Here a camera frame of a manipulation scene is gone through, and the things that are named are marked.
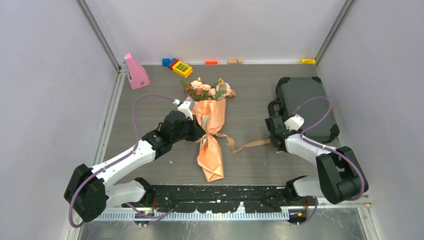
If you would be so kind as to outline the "peach wrapping paper sheet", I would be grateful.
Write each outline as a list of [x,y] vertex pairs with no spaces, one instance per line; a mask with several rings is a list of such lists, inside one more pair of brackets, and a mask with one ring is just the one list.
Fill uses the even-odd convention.
[[197,141],[199,154],[197,163],[202,168],[206,181],[213,182],[224,178],[222,149],[215,138],[225,124],[227,101],[201,100],[194,103],[193,117],[205,131]]

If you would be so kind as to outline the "pink and brown rose stem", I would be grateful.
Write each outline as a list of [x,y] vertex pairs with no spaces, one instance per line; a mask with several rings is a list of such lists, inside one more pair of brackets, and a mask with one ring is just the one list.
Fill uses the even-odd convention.
[[221,101],[226,98],[236,97],[236,91],[230,87],[230,85],[225,82],[222,78],[218,79],[218,84],[215,88],[211,88],[209,95],[212,99],[216,101]]

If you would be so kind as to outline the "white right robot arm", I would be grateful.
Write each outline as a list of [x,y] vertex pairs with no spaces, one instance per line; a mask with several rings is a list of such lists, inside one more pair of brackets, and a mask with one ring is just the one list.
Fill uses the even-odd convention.
[[336,205],[355,201],[369,190],[369,184],[354,151],[321,144],[291,130],[281,116],[265,119],[270,141],[279,152],[290,153],[316,166],[318,176],[300,176],[285,185],[285,198],[299,205],[305,197],[322,197]]

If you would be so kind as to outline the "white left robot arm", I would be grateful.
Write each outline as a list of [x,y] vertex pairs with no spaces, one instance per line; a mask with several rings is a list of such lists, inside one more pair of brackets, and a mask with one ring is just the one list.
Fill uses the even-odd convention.
[[77,166],[64,192],[69,203],[68,215],[76,212],[83,222],[99,217],[104,210],[126,203],[148,207],[153,202],[153,189],[142,177],[118,183],[135,169],[168,153],[173,145],[185,140],[195,142],[205,135],[196,117],[171,111],[158,127],[147,132],[135,145],[108,161],[88,167]]

